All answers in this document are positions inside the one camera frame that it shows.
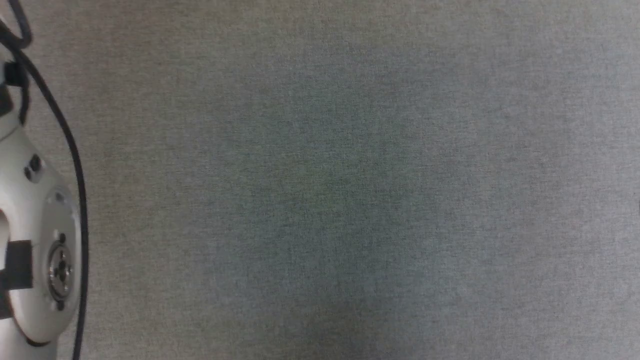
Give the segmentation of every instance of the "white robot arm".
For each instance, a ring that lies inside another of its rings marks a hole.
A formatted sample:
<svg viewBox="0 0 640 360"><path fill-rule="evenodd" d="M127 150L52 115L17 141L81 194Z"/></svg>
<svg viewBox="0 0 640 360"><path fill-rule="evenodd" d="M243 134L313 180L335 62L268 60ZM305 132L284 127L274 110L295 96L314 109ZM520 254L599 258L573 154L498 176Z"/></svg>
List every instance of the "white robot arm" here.
<svg viewBox="0 0 640 360"><path fill-rule="evenodd" d="M7 84L23 88L26 75L0 74L0 359L55 360L60 334L80 305L74 359L79 357L88 249L86 195L73 136L37 69L22 53L30 31L17 0L10 0L23 37L0 22L0 44L33 76L72 149L80 208L62 177L26 136L26 107L14 108Z"/></svg>

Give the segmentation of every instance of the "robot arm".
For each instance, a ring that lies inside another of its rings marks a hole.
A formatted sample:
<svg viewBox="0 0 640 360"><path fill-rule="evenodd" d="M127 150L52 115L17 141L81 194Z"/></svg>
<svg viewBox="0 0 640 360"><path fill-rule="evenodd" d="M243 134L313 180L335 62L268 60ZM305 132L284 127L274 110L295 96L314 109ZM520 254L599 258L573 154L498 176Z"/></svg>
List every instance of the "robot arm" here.
<svg viewBox="0 0 640 360"><path fill-rule="evenodd" d="M0 85L0 358L55 360L79 303L75 201Z"/></svg>

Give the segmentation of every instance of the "black cable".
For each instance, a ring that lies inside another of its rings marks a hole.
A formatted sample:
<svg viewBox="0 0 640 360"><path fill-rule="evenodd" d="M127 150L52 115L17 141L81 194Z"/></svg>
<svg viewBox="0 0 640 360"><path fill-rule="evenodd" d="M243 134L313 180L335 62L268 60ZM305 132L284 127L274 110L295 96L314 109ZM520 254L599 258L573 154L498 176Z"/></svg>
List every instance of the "black cable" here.
<svg viewBox="0 0 640 360"><path fill-rule="evenodd" d="M69 147L69 151L71 152L71 158L73 160L74 169L76 171L78 196L80 202L80 244L82 272L80 281L80 309L78 312L76 340L74 342L74 352L72 359L79 360L84 334L84 319L86 317L86 296L89 279L89 227L86 188L84 185L84 172L82 170L82 163L80 161L80 153L76 145L76 140L74 139L71 128L69 128L64 114L62 114L62 110L60 110L58 103L49 90L47 83L42 78L42 75L40 75L38 69L21 50L27 47L32 40L29 23L26 16L24 15L22 6L20 5L19 0L9 0L9 3L11 4L11 8L13 9L13 12L15 14L16 21L18 22L22 38L16 37L7 27L7 25L0 21L0 44L4 45L13 54L15 61L26 69L26 71L33 78L33 81L35 81L36 85L38 85L38 88L42 92L44 99L47 101L47 104L51 108L51 111L53 112L56 120L58 121L58 124L60 125L60 128L62 129L62 132L67 141L67 145ZM29 106L29 85L27 79L25 79L25 82L21 87L22 105L20 107L19 117L20 122L24 124L26 121L26 112Z"/></svg>
<svg viewBox="0 0 640 360"><path fill-rule="evenodd" d="M27 21L27 17L24 14L24 10L22 9L22 5L20 5L19 0L9 0L9 5L11 5L11 9L15 15L15 20L18 23L18 28L20 28L21 37L15 36L9 27L2 21L0 21L0 37L3 40L11 42L12 47L14 48L25 49L27 46L31 45L31 41L33 40L29 22Z"/></svg>

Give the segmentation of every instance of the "black band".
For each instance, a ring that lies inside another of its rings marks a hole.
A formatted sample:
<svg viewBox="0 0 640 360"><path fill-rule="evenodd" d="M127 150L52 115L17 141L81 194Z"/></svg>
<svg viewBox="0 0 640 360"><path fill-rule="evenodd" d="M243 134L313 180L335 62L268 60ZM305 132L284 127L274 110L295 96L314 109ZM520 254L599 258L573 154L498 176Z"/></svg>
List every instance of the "black band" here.
<svg viewBox="0 0 640 360"><path fill-rule="evenodd" d="M4 269L0 270L0 320L13 316L9 290L33 287L33 248L31 240L9 241Z"/></svg>

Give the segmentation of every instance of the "gray fabric surface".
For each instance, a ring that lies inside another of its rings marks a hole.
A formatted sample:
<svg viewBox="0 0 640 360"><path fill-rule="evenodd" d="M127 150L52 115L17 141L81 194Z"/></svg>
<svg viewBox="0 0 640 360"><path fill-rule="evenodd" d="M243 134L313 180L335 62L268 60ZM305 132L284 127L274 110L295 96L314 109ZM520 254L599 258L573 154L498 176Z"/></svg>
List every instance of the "gray fabric surface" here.
<svg viewBox="0 0 640 360"><path fill-rule="evenodd" d="M84 359L637 358L636 1L25 8Z"/></svg>

